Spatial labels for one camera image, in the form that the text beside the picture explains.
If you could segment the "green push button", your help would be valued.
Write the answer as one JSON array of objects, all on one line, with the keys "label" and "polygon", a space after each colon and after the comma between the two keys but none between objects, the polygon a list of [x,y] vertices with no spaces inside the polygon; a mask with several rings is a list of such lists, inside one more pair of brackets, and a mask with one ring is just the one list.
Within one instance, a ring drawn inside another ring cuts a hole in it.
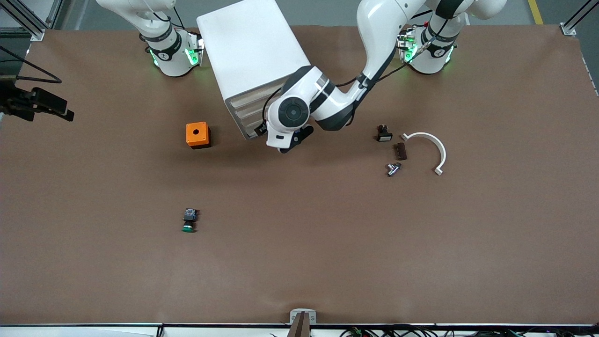
[{"label": "green push button", "polygon": [[198,218],[199,211],[197,209],[188,208],[185,210],[183,215],[184,225],[182,227],[182,232],[184,233],[196,233],[196,222]]}]

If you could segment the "orange box with hole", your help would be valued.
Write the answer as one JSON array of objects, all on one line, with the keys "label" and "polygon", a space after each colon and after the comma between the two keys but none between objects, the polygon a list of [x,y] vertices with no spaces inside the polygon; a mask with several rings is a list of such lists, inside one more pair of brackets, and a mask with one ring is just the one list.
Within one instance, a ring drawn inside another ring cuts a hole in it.
[{"label": "orange box with hole", "polygon": [[207,122],[195,122],[186,124],[185,139],[187,145],[192,149],[203,149],[212,147],[211,129]]}]

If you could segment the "brown table mat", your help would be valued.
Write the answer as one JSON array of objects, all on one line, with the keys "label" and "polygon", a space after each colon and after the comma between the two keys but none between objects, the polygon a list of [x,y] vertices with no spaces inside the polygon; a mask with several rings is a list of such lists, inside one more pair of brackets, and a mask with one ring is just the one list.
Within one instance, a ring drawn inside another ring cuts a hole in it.
[{"label": "brown table mat", "polygon": [[[340,132],[245,140],[211,68],[132,31],[28,60],[73,122],[0,129],[0,324],[599,322],[599,97],[556,26],[467,26],[436,75],[381,81]],[[186,124],[207,122],[192,149]],[[392,140],[377,142],[377,126]],[[446,147],[402,134],[427,132]],[[406,144],[398,161],[393,145]],[[387,164],[402,168],[387,177]],[[199,211],[184,233],[186,209]]]}]

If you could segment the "aluminium frame profile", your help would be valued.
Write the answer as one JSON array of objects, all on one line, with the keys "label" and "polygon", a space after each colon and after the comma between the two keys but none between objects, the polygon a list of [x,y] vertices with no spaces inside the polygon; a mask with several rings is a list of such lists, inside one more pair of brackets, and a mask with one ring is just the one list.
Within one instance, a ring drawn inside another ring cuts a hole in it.
[{"label": "aluminium frame profile", "polygon": [[53,29],[64,0],[0,0],[0,38],[42,41]]},{"label": "aluminium frame profile", "polygon": [[599,7],[599,0],[586,0],[566,22],[560,23],[562,33],[565,36],[575,36],[577,34],[576,26],[597,7]]}]

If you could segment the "white curved plastic bracket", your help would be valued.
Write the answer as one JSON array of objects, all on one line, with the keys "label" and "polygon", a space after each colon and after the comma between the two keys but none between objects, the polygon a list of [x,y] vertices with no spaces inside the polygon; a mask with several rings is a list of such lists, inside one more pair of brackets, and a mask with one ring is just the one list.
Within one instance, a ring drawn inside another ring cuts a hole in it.
[{"label": "white curved plastic bracket", "polygon": [[413,139],[416,137],[421,137],[421,138],[427,139],[427,140],[431,141],[432,143],[434,143],[434,145],[436,145],[437,149],[440,152],[440,162],[434,169],[434,172],[438,176],[443,175],[443,172],[444,172],[443,166],[447,160],[447,150],[446,150],[446,147],[443,144],[443,142],[438,137],[434,136],[433,134],[427,133],[427,132],[414,132],[411,134],[406,134],[406,133],[402,134],[402,139],[404,141],[407,141],[407,140],[410,140],[410,139]]}]

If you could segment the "grey mount bracket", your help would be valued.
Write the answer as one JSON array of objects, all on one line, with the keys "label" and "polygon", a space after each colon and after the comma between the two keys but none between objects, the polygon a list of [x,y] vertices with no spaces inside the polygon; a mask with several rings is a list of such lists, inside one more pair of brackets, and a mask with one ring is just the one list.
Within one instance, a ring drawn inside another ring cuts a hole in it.
[{"label": "grey mount bracket", "polygon": [[309,308],[296,308],[290,311],[290,322],[289,324],[292,325],[293,322],[295,321],[295,318],[297,318],[298,316],[301,316],[302,313],[304,313],[304,321],[308,322],[308,324],[310,325],[315,325],[317,324],[317,316],[316,316],[316,311],[314,309],[309,309]]}]

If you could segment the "brown mount bar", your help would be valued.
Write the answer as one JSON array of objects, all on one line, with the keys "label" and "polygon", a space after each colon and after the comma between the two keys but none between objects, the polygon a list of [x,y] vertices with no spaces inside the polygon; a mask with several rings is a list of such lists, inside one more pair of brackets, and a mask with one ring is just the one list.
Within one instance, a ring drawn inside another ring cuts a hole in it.
[{"label": "brown mount bar", "polygon": [[304,313],[295,318],[295,321],[290,326],[286,337],[311,337],[310,324],[304,321]]}]

